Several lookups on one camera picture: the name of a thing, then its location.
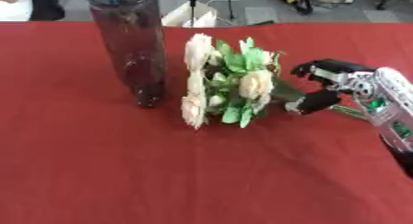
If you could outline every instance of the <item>red tablecloth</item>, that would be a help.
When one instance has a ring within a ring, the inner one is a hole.
[[[277,108],[247,129],[185,126],[184,43],[196,31],[413,76],[411,24],[166,29],[169,96],[142,110],[91,23],[0,25],[1,224],[413,223],[413,182],[362,121]]]

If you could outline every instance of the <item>robotic arm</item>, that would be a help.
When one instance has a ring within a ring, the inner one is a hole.
[[[286,109],[299,114],[321,111],[338,104],[340,94],[352,95],[388,150],[413,178],[413,86],[398,71],[324,59],[298,65],[291,74],[308,76],[323,89],[306,94]]]

